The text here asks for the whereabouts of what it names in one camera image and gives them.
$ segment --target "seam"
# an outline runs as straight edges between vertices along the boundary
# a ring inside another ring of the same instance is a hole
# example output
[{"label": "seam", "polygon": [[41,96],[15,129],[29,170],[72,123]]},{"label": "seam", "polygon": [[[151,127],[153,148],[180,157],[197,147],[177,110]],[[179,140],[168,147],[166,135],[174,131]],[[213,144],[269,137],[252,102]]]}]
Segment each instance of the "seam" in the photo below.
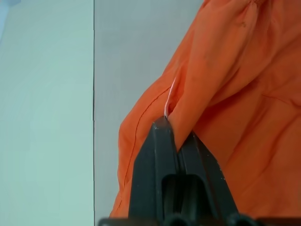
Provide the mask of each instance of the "seam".
[{"label": "seam", "polygon": [[279,99],[278,97],[270,97],[270,96],[267,96],[267,95],[265,95],[265,94],[262,94],[262,96],[268,97],[268,98],[272,98],[272,99],[276,99],[276,100],[281,101],[282,103],[285,103],[285,104],[287,104],[287,105],[290,105],[288,102],[286,102],[286,101],[284,101],[284,100],[281,100],[281,99]]},{"label": "seam", "polygon": [[135,130],[135,139],[134,139],[134,145],[133,145],[133,148],[132,148],[132,151],[131,151],[131,156],[130,156],[130,159],[128,161],[128,166],[127,166],[127,171],[126,171],[126,174],[125,174],[125,180],[124,180],[124,187],[126,186],[126,179],[127,179],[127,174],[128,174],[128,169],[129,169],[129,166],[130,166],[130,163],[131,163],[131,160],[132,160],[132,157],[133,157],[133,152],[134,152],[134,149],[135,149],[135,145],[136,145],[136,138],[137,138],[137,129],[138,129],[138,125],[140,123],[140,119],[142,118],[142,116],[144,115],[144,113],[147,111],[147,109],[149,109],[149,107],[151,106],[152,103],[154,103],[161,95],[163,95],[164,93],[166,93],[168,90],[170,89],[170,87],[168,87],[167,89],[165,89],[163,92],[161,92],[156,98],[154,98],[151,103],[146,107],[146,109],[143,111],[143,113],[141,114],[138,122],[137,122],[137,126],[136,126],[136,130]]},{"label": "seam", "polygon": [[120,202],[119,202],[119,205],[118,205],[115,212],[117,212],[119,210],[119,208],[121,207],[121,203],[122,203],[122,195],[120,195]]}]

